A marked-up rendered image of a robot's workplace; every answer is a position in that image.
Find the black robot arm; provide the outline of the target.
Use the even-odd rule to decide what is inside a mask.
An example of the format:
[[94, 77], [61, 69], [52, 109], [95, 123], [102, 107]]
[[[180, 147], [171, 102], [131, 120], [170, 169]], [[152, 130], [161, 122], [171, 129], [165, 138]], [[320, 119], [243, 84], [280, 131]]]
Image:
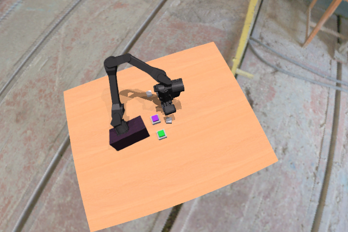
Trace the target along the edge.
[[125, 104], [121, 104], [120, 102], [116, 75], [117, 66], [126, 62], [146, 72], [155, 81], [157, 81], [159, 84], [154, 85], [153, 89], [154, 92], [158, 92], [161, 97], [166, 97], [170, 93], [172, 101], [173, 98], [179, 97], [180, 93], [185, 91], [182, 78], [171, 80], [166, 75], [166, 72], [164, 70], [152, 67], [129, 53], [117, 57], [110, 56], [106, 58], [104, 61], [104, 68], [109, 78], [110, 94], [112, 100], [111, 126], [114, 127], [117, 136], [125, 134], [129, 130], [129, 126], [123, 118], [123, 115], [125, 113]]

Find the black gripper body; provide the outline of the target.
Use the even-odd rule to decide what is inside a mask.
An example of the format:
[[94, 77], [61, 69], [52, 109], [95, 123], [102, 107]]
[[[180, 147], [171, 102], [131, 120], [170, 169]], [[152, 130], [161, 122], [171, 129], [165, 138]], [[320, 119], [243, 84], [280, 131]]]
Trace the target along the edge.
[[[166, 97], [161, 97], [159, 94], [158, 94], [158, 96], [160, 98], [161, 103], [162, 102], [164, 103], [165, 107], [163, 108], [163, 110], [164, 110], [165, 115], [170, 115], [170, 114], [173, 114], [176, 112], [176, 108], [175, 108], [174, 104], [171, 104], [171, 97], [170, 97], [171, 94], [170, 93]], [[169, 104], [171, 104], [171, 105], [169, 105]]]

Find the purple button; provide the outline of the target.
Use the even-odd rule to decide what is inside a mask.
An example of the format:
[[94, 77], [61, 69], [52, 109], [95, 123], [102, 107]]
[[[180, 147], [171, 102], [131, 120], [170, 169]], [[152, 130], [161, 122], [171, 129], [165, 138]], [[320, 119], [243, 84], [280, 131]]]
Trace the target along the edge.
[[151, 118], [151, 121], [152, 121], [152, 124], [153, 124], [153, 125], [158, 124], [158, 123], [161, 123], [158, 114], [153, 115], [153, 116], [150, 116], [150, 118]]

